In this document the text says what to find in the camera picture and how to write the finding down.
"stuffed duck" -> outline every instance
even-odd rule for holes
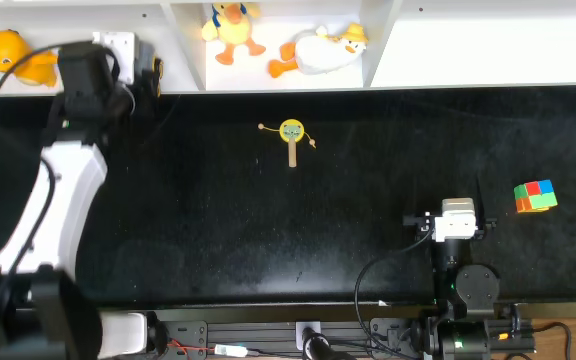
[[[250,35],[252,25],[248,15],[258,18],[261,14],[259,7],[250,3],[214,3],[212,4],[212,18],[208,20],[201,30],[201,36],[206,41],[219,39],[226,44],[226,50],[217,55],[217,61],[224,65],[232,65],[233,53],[237,45],[246,44],[251,56],[261,55],[266,48],[256,44]]]
[[[297,35],[294,42],[281,46],[281,59],[268,64],[268,72],[278,78],[286,71],[299,69],[306,75],[331,72],[349,65],[366,50],[368,39],[364,28],[350,24],[348,30],[339,37],[328,35],[325,27]]]
[[[17,61],[30,54],[32,48],[14,30],[0,31],[0,72],[6,72]],[[26,63],[15,70],[15,76],[26,85],[46,85],[53,87],[57,84],[55,64],[57,55],[45,52],[33,56]]]

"black tabletop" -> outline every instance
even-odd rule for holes
[[[8,131],[34,144],[48,98],[6,99]],[[402,215],[476,196],[496,231],[472,244],[507,301],[576,300],[576,87],[162,99],[107,153],[81,238],[77,282],[105,304],[344,302],[370,259],[412,241]],[[278,127],[316,140],[297,168]],[[0,142],[0,248],[38,163]],[[516,214],[513,188],[550,179],[559,206]],[[430,303],[424,245],[377,265],[365,299]]]

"orange foot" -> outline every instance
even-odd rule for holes
[[[270,76],[273,78],[278,78],[281,74],[285,73],[286,71],[296,70],[297,69],[297,61],[291,60],[288,62],[281,62],[279,60],[271,60],[268,64],[268,72]]]
[[[248,46],[248,50],[250,50],[250,56],[258,56],[266,52],[266,47],[255,44],[255,42],[252,41],[252,38],[246,40],[246,45]]]
[[[235,62],[232,54],[227,54],[225,52],[215,56],[215,59],[224,65],[232,65],[232,63]]]
[[[279,52],[281,53],[281,60],[288,61],[295,57],[295,47],[297,46],[296,43],[285,43],[281,45],[279,48]]]

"wooden handle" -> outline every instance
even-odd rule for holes
[[[288,141],[288,166],[297,167],[297,143],[295,139]]]

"rubik's cube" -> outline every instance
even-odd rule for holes
[[[555,190],[550,180],[533,181],[515,188],[517,212],[541,212],[557,206]]]

